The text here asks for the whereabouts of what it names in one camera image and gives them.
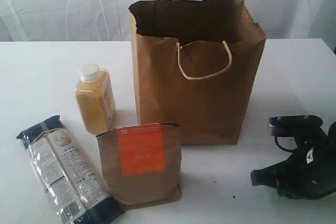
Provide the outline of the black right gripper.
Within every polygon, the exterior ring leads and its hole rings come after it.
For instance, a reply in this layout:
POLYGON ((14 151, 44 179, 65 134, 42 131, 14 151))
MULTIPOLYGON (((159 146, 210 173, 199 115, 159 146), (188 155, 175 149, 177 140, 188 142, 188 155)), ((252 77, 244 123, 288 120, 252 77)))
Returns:
POLYGON ((274 169, 258 169, 250 173, 253 186, 277 189, 277 195, 290 199, 321 199, 335 193, 335 150, 323 145, 305 144, 290 150, 290 157, 277 173, 274 169))

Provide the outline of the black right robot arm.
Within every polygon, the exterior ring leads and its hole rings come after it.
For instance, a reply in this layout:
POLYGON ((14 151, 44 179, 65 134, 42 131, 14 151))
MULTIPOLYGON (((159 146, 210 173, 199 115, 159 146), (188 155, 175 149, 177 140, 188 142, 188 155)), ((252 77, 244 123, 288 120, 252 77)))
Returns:
POLYGON ((250 173, 253 186, 267 186, 278 196, 317 200, 335 192, 335 124, 328 132, 317 116, 269 118, 270 135, 290 156, 250 173))

